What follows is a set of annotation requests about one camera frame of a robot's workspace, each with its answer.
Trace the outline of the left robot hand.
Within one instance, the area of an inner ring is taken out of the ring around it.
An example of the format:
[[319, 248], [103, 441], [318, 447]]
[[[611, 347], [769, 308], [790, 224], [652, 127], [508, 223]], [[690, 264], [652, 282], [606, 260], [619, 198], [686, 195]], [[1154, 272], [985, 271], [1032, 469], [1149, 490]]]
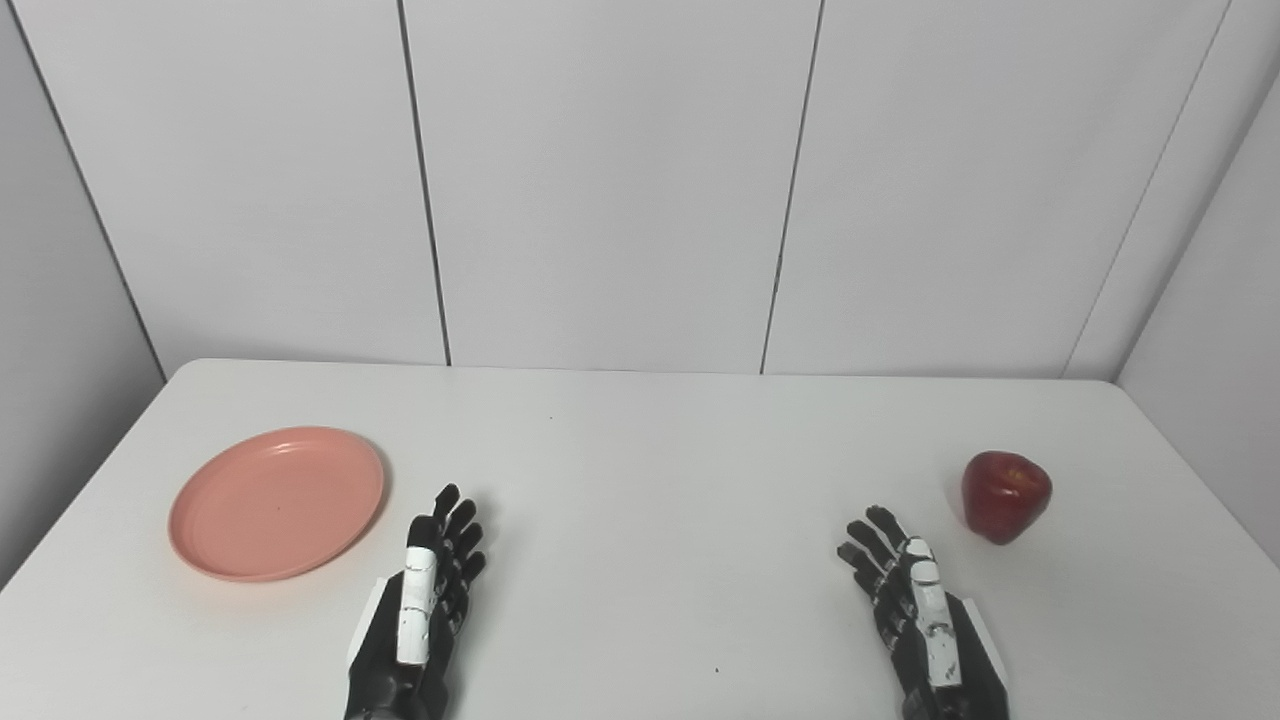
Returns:
[[443, 719], [445, 676], [486, 566], [477, 505], [449, 483], [407, 534], [403, 568], [371, 593], [348, 665], [346, 719]]

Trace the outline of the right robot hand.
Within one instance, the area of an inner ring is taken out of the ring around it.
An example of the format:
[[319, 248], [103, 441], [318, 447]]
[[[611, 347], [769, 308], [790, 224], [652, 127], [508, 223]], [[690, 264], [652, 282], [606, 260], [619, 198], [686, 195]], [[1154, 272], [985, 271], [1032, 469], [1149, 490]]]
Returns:
[[950, 592], [924, 538], [872, 505], [836, 553], [870, 602], [902, 691], [902, 719], [1009, 719], [1006, 671], [972, 600]]

